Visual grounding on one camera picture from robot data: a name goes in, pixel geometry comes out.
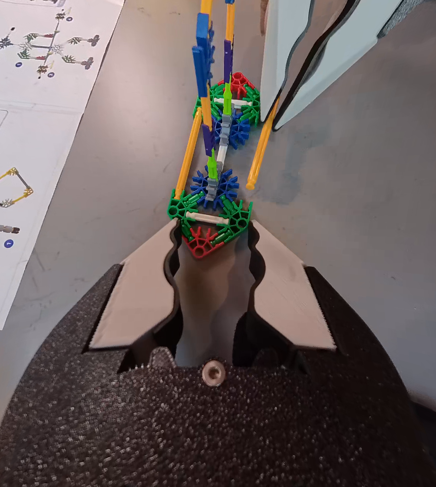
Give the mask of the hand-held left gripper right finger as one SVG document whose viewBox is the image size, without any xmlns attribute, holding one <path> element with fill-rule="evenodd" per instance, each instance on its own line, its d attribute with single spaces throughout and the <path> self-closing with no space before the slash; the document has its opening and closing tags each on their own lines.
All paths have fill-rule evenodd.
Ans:
<svg viewBox="0 0 436 487">
<path fill-rule="evenodd" d="M 249 270 L 255 279 L 249 318 L 270 327 L 291 345 L 335 350 L 304 262 L 257 220 L 250 222 L 248 246 Z"/>
</svg>

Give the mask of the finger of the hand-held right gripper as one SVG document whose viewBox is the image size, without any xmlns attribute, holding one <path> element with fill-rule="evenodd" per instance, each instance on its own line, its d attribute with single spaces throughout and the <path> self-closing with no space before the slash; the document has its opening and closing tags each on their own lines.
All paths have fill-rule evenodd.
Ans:
<svg viewBox="0 0 436 487">
<path fill-rule="evenodd" d="M 314 1 L 310 26 L 290 60 L 272 130 L 278 131 L 314 101 L 378 41 L 377 34 L 401 1 L 333 1 L 322 26 Z"/>
<path fill-rule="evenodd" d="M 260 119 L 265 122 L 288 78 L 292 54 L 306 34 L 314 1 L 269 1 L 260 83 Z"/>
</svg>

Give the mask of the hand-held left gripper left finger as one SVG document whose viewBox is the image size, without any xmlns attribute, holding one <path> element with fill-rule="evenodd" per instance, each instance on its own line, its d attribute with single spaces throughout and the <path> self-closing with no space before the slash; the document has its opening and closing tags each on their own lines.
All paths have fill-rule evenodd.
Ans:
<svg viewBox="0 0 436 487">
<path fill-rule="evenodd" d="M 126 348 L 147 336 L 177 346 L 183 315 L 174 276 L 181 241 L 180 222 L 171 220 L 122 261 L 89 349 Z"/>
</svg>

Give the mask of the red corner connector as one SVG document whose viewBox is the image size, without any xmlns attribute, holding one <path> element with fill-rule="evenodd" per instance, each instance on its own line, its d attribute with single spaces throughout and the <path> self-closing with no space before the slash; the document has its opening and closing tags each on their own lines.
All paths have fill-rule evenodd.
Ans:
<svg viewBox="0 0 436 487">
<path fill-rule="evenodd" d="M 232 73 L 230 82 L 232 99 L 244 99 L 248 95 L 248 88 L 254 90 L 255 86 L 243 75 L 243 73 Z"/>
</svg>

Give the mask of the green fan-shaped connector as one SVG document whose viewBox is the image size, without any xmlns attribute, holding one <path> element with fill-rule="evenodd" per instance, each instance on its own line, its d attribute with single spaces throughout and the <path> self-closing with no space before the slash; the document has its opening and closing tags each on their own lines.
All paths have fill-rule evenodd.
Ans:
<svg viewBox="0 0 436 487">
<path fill-rule="evenodd" d="M 243 100 L 248 101 L 251 105 L 244 105 L 241 109 L 241 116 L 239 117 L 239 121 L 243 122 L 248 120 L 250 125 L 257 127 L 260 121 L 260 92 L 257 88 L 251 87 L 248 83 L 244 85 L 246 90 L 246 96 L 244 96 Z"/>
<path fill-rule="evenodd" d="M 215 102 L 215 98 L 222 99 L 224 98 L 225 84 L 221 82 L 220 84 L 215 84 L 210 88 L 210 106 L 211 106 L 211 114 L 216 120 L 221 119 L 222 117 L 222 110 L 223 110 L 223 102 L 218 103 Z"/>
</svg>

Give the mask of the multicolour rod connector toy figure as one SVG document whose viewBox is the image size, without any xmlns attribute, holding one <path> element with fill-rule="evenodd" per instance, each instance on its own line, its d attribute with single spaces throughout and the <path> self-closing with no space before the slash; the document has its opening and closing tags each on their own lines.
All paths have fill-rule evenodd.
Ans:
<svg viewBox="0 0 436 487">
<path fill-rule="evenodd" d="M 212 118 L 211 107 L 211 64 L 214 62 L 215 47 L 213 45 L 214 30 L 211 19 L 212 1 L 201 1 L 201 9 L 197 14 L 196 41 L 193 46 L 193 60 L 195 65 L 198 97 L 201 101 L 203 140 L 205 152 L 208 156 L 208 182 L 205 201 L 213 202 L 217 198 L 221 181 L 226 151 L 230 142 L 233 121 L 232 104 L 232 67 L 233 67 L 233 36 L 234 36 L 234 1 L 225 1 L 227 5 L 226 35 L 224 40 L 224 94 L 221 115 L 221 132 L 219 147 L 215 155 L 215 123 Z"/>
</svg>

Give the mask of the blue snowflake connector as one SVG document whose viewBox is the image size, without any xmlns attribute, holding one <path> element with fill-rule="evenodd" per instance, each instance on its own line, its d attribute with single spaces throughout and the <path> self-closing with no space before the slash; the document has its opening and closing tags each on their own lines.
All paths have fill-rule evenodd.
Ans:
<svg viewBox="0 0 436 487">
<path fill-rule="evenodd" d="M 250 136 L 251 126 L 248 119 L 240 120 L 240 114 L 237 114 L 236 111 L 233 112 L 232 117 L 233 118 L 228 145 L 237 150 L 239 144 L 245 145 L 246 141 L 248 140 Z M 215 149 L 218 149 L 218 146 L 220 144 L 222 118 L 216 118 L 212 115 L 212 121 L 215 129 Z"/>
</svg>

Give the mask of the long yellow rod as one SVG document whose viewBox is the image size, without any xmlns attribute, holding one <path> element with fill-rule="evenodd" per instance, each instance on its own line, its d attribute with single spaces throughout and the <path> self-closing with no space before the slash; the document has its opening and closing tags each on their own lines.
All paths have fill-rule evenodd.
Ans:
<svg viewBox="0 0 436 487">
<path fill-rule="evenodd" d="M 251 164 L 251 169 L 247 178 L 246 189 L 247 190 L 254 190 L 255 184 L 258 179 L 259 171 L 263 162 L 264 154 L 266 151 L 266 147 L 268 144 L 268 140 L 270 137 L 270 133 L 272 130 L 272 125 L 274 121 L 274 117 L 277 111 L 277 107 L 279 105 L 280 97 L 277 98 L 275 104 L 272 107 L 272 110 L 268 117 L 266 118 L 265 122 L 263 123 L 262 131 L 259 137 L 258 145 L 255 151 L 255 155 Z"/>
<path fill-rule="evenodd" d="M 194 115 L 193 125 L 190 131 L 183 163 L 178 177 L 178 183 L 175 188 L 175 199 L 180 200 L 182 192 L 185 190 L 186 182 L 189 176 L 190 166 L 196 149 L 197 139 L 202 124 L 202 107 L 198 107 Z"/>
</svg>

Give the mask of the white instruction sheet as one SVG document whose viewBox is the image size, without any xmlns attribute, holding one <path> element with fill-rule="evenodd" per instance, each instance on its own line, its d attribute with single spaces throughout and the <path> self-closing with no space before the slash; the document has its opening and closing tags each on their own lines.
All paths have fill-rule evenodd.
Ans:
<svg viewBox="0 0 436 487">
<path fill-rule="evenodd" d="M 124 1 L 0 1 L 0 330 Z"/>
</svg>

